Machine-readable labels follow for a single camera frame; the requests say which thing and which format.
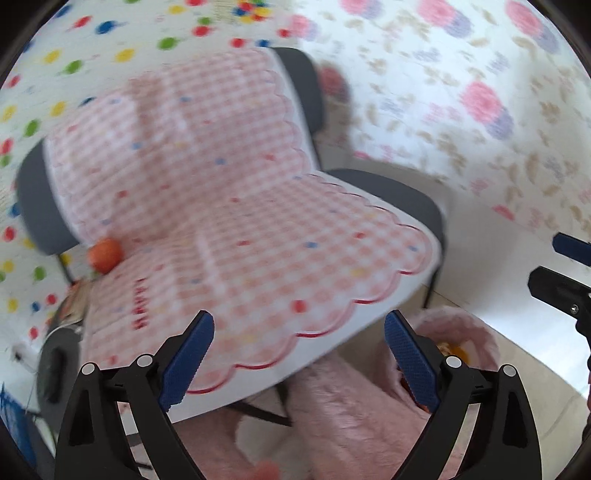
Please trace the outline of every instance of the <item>gray chair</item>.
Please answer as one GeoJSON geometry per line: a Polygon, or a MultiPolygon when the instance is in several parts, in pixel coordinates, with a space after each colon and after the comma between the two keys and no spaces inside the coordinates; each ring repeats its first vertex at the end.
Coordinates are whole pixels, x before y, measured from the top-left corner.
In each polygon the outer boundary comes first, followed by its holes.
{"type": "MultiPolygon", "coordinates": [[[[324,102],[316,71],[310,59],[294,48],[276,48],[283,65],[300,97],[311,134],[324,125],[324,102]]],[[[58,255],[78,244],[68,229],[55,203],[47,179],[41,141],[23,161],[17,175],[17,199],[22,219],[37,248],[47,255],[58,255]]],[[[330,170],[326,173],[354,185],[399,208],[425,225],[445,251],[444,223],[441,211],[424,193],[396,180],[352,169],[330,170]]],[[[64,274],[72,280],[65,266],[64,274]]],[[[423,306],[427,307],[433,293],[439,268],[431,277],[423,306]]]]}

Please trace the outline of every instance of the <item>floral wallpaper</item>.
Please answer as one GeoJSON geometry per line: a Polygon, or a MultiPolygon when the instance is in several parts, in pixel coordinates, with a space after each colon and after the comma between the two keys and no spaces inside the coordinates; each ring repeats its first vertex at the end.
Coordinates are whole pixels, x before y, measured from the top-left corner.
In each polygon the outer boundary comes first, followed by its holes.
{"type": "Polygon", "coordinates": [[[554,25],[508,0],[298,0],[324,147],[415,168],[547,241],[591,240],[591,82],[554,25]]]}

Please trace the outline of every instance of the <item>pink fabric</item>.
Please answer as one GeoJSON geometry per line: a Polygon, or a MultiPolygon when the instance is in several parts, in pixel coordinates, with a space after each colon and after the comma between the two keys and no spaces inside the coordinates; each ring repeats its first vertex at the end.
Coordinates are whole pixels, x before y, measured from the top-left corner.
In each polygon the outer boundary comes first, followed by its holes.
{"type": "Polygon", "coordinates": [[[256,467],[236,447],[241,414],[220,408],[174,424],[195,464],[211,480],[279,480],[279,470],[268,462],[256,467]]]}
{"type": "Polygon", "coordinates": [[[72,230],[125,250],[93,286],[85,362],[129,365],[207,310],[215,339],[190,389],[206,393],[335,331],[429,265],[423,231],[315,170],[277,62],[245,50],[147,73],[48,137],[72,230]]]}
{"type": "MultiPolygon", "coordinates": [[[[471,340],[472,366],[498,368],[498,347],[484,323],[460,309],[425,310],[409,318],[417,333],[436,342],[471,340]]],[[[402,373],[383,343],[375,380],[331,354],[290,379],[288,410],[304,439],[315,480],[389,480],[417,441],[429,415],[402,386],[402,373]]],[[[455,475],[466,445],[456,445],[441,474],[455,475]]]]}

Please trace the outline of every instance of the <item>pink flower pattern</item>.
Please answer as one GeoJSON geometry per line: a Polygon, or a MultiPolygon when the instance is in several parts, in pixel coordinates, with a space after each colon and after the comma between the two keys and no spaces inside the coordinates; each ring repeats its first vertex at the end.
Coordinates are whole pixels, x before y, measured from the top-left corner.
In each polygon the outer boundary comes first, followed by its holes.
{"type": "Polygon", "coordinates": [[[509,0],[505,10],[507,16],[523,34],[538,37],[542,33],[542,22],[525,5],[509,0]]]}
{"type": "Polygon", "coordinates": [[[495,91],[482,82],[468,85],[461,101],[470,116],[481,124],[489,124],[501,114],[501,101],[495,91]]]}
{"type": "Polygon", "coordinates": [[[456,15],[454,8],[445,0],[421,0],[418,14],[436,27],[445,27],[456,15]]]}
{"type": "Polygon", "coordinates": [[[369,0],[340,0],[340,6],[348,14],[361,15],[367,8],[369,0]]]}
{"type": "Polygon", "coordinates": [[[496,213],[498,213],[499,215],[502,215],[503,217],[505,217],[507,220],[511,220],[511,222],[515,221],[515,215],[505,205],[497,205],[496,207],[493,207],[492,209],[496,213]]]}

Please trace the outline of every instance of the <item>pink towel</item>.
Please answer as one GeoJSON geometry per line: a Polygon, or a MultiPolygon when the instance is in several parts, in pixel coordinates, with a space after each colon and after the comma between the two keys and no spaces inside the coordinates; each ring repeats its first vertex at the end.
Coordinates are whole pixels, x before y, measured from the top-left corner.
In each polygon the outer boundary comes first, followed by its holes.
{"type": "MultiPolygon", "coordinates": [[[[436,342],[459,346],[471,341],[478,357],[475,366],[497,369],[492,332],[469,313],[426,310],[409,322],[436,342]]],[[[288,410],[308,447],[315,480],[389,480],[417,441],[429,415],[403,387],[402,373],[385,344],[376,380],[379,387],[335,353],[290,380],[288,410]]],[[[464,448],[456,445],[442,479],[455,475],[464,448]]]]}
{"type": "Polygon", "coordinates": [[[174,424],[185,449],[201,472],[211,480],[279,480],[271,462],[257,466],[236,447],[241,414],[220,408],[174,424]]]}

